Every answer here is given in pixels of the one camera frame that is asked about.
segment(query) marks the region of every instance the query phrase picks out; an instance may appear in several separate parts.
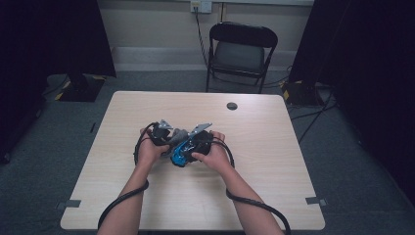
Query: black cable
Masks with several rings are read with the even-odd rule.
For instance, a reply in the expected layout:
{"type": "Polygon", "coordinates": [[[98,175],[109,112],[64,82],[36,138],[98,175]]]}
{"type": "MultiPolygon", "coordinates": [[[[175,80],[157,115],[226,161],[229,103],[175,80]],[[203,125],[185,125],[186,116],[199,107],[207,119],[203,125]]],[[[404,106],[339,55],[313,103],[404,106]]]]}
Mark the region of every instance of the black cable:
{"type": "MultiPolygon", "coordinates": [[[[206,143],[214,143],[214,144],[218,144],[218,145],[222,146],[226,150],[226,152],[228,154],[230,164],[232,165],[232,167],[235,168],[235,162],[234,162],[234,159],[233,159],[233,156],[232,156],[232,153],[231,153],[231,150],[229,149],[229,147],[221,139],[218,139],[218,138],[215,138],[215,139],[217,139],[219,141],[214,141],[214,140],[213,141],[206,141],[206,143]]],[[[235,196],[231,192],[229,192],[228,189],[226,189],[226,196],[230,200],[233,200],[233,201],[236,201],[236,202],[239,202],[239,203],[248,204],[248,205],[255,206],[255,207],[259,207],[259,208],[265,209],[265,210],[267,210],[267,211],[269,211],[271,213],[274,213],[283,222],[284,227],[285,227],[285,230],[286,230],[286,234],[287,235],[290,235],[291,234],[291,227],[290,227],[290,224],[289,224],[287,218],[284,217],[284,215],[281,214],[276,209],[268,206],[265,203],[262,203],[262,202],[259,202],[259,201],[256,201],[256,200],[252,200],[252,199],[247,199],[247,198],[242,198],[242,197],[235,196]]]]}
{"type": "Polygon", "coordinates": [[[277,215],[277,216],[281,219],[281,221],[283,222],[284,227],[285,227],[285,230],[286,230],[286,235],[290,235],[290,234],[291,234],[291,227],[290,227],[290,224],[289,224],[289,222],[288,222],[287,218],[286,218],[286,217],[284,217],[284,215],[283,215],[283,214],[281,214],[281,213],[280,213],[279,211],[277,211],[276,209],[274,209],[274,208],[272,208],[272,207],[268,206],[267,204],[264,204],[264,203],[262,203],[262,202],[256,201],[256,200],[247,199],[247,198],[241,198],[241,197],[235,196],[235,195],[233,195],[231,192],[229,192],[229,190],[228,190],[228,189],[226,189],[226,196],[227,196],[229,199],[233,200],[233,201],[236,201],[236,202],[239,202],[239,203],[244,203],[244,204],[249,204],[249,205],[252,205],[252,206],[256,206],[256,207],[259,207],[259,208],[262,208],[262,209],[265,209],[265,210],[267,210],[267,211],[269,211],[269,212],[274,213],[274,214],[275,214],[275,215],[277,215]]]}
{"type": "Polygon", "coordinates": [[[127,199],[129,199],[129,198],[131,198],[131,197],[133,197],[133,196],[135,196],[135,195],[137,195],[137,194],[140,194],[140,193],[142,193],[142,192],[144,192],[144,190],[146,190],[146,189],[148,189],[149,188],[149,185],[150,185],[150,183],[149,183],[149,180],[147,180],[146,179],[146,183],[142,186],[142,187],[140,187],[140,188],[138,188],[138,189],[135,189],[135,190],[132,190],[132,191],[130,191],[130,192],[128,192],[128,193],[126,193],[126,194],[124,194],[124,195],[122,195],[122,196],[120,196],[120,197],[118,197],[117,199],[115,199],[112,203],[110,203],[108,206],[107,206],[107,208],[104,210],[104,212],[101,214],[101,216],[100,216],[100,219],[99,219],[99,221],[98,221],[98,229],[100,229],[100,227],[101,227],[101,225],[102,225],[102,223],[104,222],[104,219],[107,217],[107,215],[108,215],[108,213],[116,206],[116,205],[118,205],[118,204],[120,204],[121,202],[123,202],[123,201],[125,201],[125,200],[127,200],[127,199]]]}
{"type": "Polygon", "coordinates": [[[314,117],[311,124],[307,127],[305,132],[302,134],[301,138],[299,139],[299,143],[301,143],[301,141],[304,138],[305,134],[308,132],[308,130],[311,128],[311,126],[317,121],[318,117],[320,117],[320,115],[323,114],[323,112],[326,110],[327,106],[329,105],[330,99],[332,98],[333,92],[334,92],[334,89],[330,92],[329,98],[327,98],[327,101],[326,101],[326,104],[324,105],[324,107],[321,109],[320,112],[318,112],[317,116],[314,117]]]}
{"type": "Polygon", "coordinates": [[[269,86],[269,85],[272,85],[272,84],[277,84],[277,83],[280,83],[282,80],[287,79],[288,77],[289,77],[289,76],[287,75],[287,76],[284,76],[283,78],[281,78],[281,79],[279,79],[279,80],[276,80],[276,81],[273,81],[273,82],[269,82],[269,83],[264,83],[262,87],[264,87],[264,88],[270,88],[270,87],[266,87],[266,86],[269,86]]]}
{"type": "MultiPolygon", "coordinates": [[[[141,145],[141,143],[142,143],[144,140],[148,139],[148,138],[143,139],[143,136],[144,136],[144,134],[147,132],[147,129],[148,129],[148,128],[150,128],[150,126],[154,126],[154,125],[156,125],[156,124],[157,124],[156,122],[152,122],[152,123],[150,123],[149,125],[147,125],[147,126],[146,126],[146,128],[144,128],[143,132],[141,133],[141,135],[140,135],[140,137],[139,137],[139,139],[138,139],[138,141],[137,141],[137,145],[135,146],[135,151],[134,151],[134,160],[135,160],[135,163],[136,163],[136,164],[137,164],[136,159],[138,159],[138,150],[139,150],[139,148],[140,148],[140,145],[141,145]]],[[[213,143],[213,144],[218,144],[218,145],[222,146],[222,147],[226,150],[226,152],[227,152],[227,154],[228,154],[228,157],[229,157],[229,163],[232,165],[232,167],[234,167],[234,168],[235,168],[235,161],[234,161],[234,158],[233,158],[233,156],[232,156],[232,153],[231,153],[231,151],[230,151],[229,147],[228,147],[228,146],[225,144],[225,142],[224,142],[224,141],[222,141],[221,139],[218,139],[218,138],[214,138],[214,139],[217,139],[217,140],[206,141],[206,143],[213,143]]],[[[140,187],[140,188],[138,188],[138,189],[135,189],[135,190],[133,190],[133,191],[130,191],[130,192],[128,192],[128,193],[126,193],[126,194],[124,194],[124,195],[122,195],[122,196],[118,197],[118,198],[117,198],[117,199],[115,199],[112,203],[110,203],[110,204],[107,206],[107,208],[104,210],[104,212],[101,214],[101,216],[100,216],[100,219],[99,219],[99,221],[98,221],[98,229],[101,227],[101,225],[102,225],[102,223],[103,223],[104,219],[106,218],[106,216],[108,215],[108,213],[109,213],[109,212],[110,212],[110,211],[111,211],[111,210],[112,210],[112,209],[113,209],[116,205],[120,204],[121,202],[123,202],[123,201],[125,201],[125,200],[127,200],[127,199],[129,199],[129,198],[131,198],[131,197],[133,197],[133,196],[135,196],[135,195],[137,195],[137,194],[140,194],[140,193],[144,192],[144,190],[146,190],[148,187],[149,187],[149,181],[148,181],[148,180],[146,180],[146,183],[145,183],[142,187],[140,187]]],[[[252,199],[247,199],[247,198],[242,198],[242,197],[235,196],[235,195],[231,194],[231,193],[229,192],[229,190],[228,190],[228,189],[226,189],[226,196],[227,196],[229,199],[233,200],[233,201],[237,201],[237,202],[240,202],[240,203],[249,204],[249,205],[252,205],[252,206],[255,206],[255,207],[259,207],[259,208],[265,209],[265,210],[267,210],[267,211],[269,211],[269,212],[271,212],[271,213],[274,213],[274,214],[275,214],[275,215],[277,215],[277,216],[281,219],[281,221],[284,223],[285,230],[286,230],[286,234],[287,234],[287,235],[290,235],[290,234],[291,234],[291,228],[290,228],[290,224],[288,223],[287,218],[286,218],[286,217],[284,217],[284,215],[283,215],[283,214],[281,214],[281,213],[280,213],[279,211],[277,211],[276,209],[274,209],[274,208],[272,208],[272,207],[270,207],[270,206],[268,206],[267,204],[264,204],[264,203],[262,203],[262,202],[258,202],[258,201],[252,200],[252,199]]]]}
{"type": "Polygon", "coordinates": [[[140,149],[141,142],[143,142],[145,140],[145,139],[143,140],[143,137],[147,133],[147,130],[150,128],[150,126],[155,126],[156,124],[157,124],[156,122],[152,122],[149,125],[147,125],[144,128],[143,132],[140,134],[140,137],[137,140],[137,144],[135,145],[134,154],[133,154],[134,155],[134,163],[136,165],[137,165],[137,162],[138,162],[138,150],[140,149]]]}
{"type": "Polygon", "coordinates": [[[225,3],[222,3],[222,9],[220,12],[220,21],[223,22],[223,7],[225,6],[225,3]]]}
{"type": "Polygon", "coordinates": [[[338,106],[338,104],[336,103],[336,104],[332,105],[331,107],[326,108],[324,110],[320,110],[320,111],[317,111],[317,112],[314,112],[314,113],[310,113],[310,114],[306,114],[306,115],[301,115],[301,116],[298,116],[298,117],[293,117],[293,118],[291,118],[291,120],[295,120],[295,119],[298,119],[298,118],[305,118],[305,117],[313,116],[313,115],[318,115],[321,112],[329,111],[329,110],[331,110],[331,109],[333,109],[333,108],[335,108],[337,106],[338,106]]]}
{"type": "Polygon", "coordinates": [[[208,68],[208,61],[207,61],[207,56],[205,52],[204,40],[202,38],[201,26],[199,24],[199,8],[195,7],[193,9],[195,10],[195,13],[196,13],[196,23],[198,24],[199,42],[201,43],[202,56],[204,57],[205,66],[208,68]]]}

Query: blue plastic part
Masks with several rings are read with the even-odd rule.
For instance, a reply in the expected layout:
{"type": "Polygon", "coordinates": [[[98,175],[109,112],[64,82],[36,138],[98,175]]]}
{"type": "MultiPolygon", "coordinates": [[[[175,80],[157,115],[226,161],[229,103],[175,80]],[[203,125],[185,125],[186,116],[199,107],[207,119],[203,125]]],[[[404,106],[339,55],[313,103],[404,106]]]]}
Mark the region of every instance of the blue plastic part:
{"type": "Polygon", "coordinates": [[[171,161],[178,166],[185,166],[187,163],[186,158],[181,155],[182,147],[188,142],[189,140],[183,141],[177,148],[174,150],[173,155],[171,156],[171,161]]]}

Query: white wall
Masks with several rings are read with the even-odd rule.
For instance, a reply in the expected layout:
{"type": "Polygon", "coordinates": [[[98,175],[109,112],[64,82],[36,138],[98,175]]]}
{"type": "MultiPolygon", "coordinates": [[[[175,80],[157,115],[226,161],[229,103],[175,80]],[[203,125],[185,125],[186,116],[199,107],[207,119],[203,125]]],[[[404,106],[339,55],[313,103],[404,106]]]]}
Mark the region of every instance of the white wall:
{"type": "MultiPolygon", "coordinates": [[[[182,48],[200,51],[195,15],[183,1],[99,1],[103,22],[112,47],[182,48]]],[[[208,47],[208,31],[220,21],[221,3],[212,4],[211,14],[200,14],[202,36],[208,47]]],[[[258,24],[273,29],[278,37],[277,54],[294,55],[311,6],[226,3],[225,21],[258,24]]]]}

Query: hand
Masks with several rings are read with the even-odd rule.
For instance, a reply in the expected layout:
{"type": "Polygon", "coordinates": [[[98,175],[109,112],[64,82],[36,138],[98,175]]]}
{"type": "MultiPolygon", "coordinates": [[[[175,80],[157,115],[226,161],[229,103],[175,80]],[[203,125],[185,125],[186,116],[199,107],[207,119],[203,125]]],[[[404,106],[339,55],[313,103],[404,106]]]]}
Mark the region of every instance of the hand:
{"type": "MultiPolygon", "coordinates": [[[[225,141],[224,134],[216,131],[211,131],[210,133],[213,134],[213,141],[225,141]]],[[[233,168],[229,163],[228,155],[225,149],[219,144],[212,143],[210,146],[210,152],[207,155],[192,153],[192,157],[203,162],[209,168],[216,170],[219,174],[233,168]]]]}
{"type": "Polygon", "coordinates": [[[153,141],[150,139],[148,133],[151,133],[152,130],[147,129],[147,132],[143,136],[143,140],[140,144],[140,149],[138,150],[138,163],[137,165],[150,164],[153,165],[159,158],[160,155],[168,151],[169,146],[156,146],[153,141]]]}

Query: forearm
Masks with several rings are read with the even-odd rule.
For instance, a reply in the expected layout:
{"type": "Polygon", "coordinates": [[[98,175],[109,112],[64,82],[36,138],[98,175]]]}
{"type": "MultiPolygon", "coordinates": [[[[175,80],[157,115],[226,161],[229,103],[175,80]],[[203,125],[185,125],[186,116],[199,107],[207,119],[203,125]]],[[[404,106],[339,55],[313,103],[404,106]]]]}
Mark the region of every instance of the forearm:
{"type": "MultiPolygon", "coordinates": [[[[122,189],[120,196],[142,187],[150,173],[151,164],[138,164],[122,189]]],[[[116,205],[107,215],[98,234],[134,234],[138,232],[144,192],[116,205]]]]}
{"type": "MultiPolygon", "coordinates": [[[[235,169],[221,173],[226,188],[235,196],[262,202],[262,199],[235,169]]],[[[246,234],[283,234],[271,212],[256,206],[235,202],[235,209],[246,234]]]]}

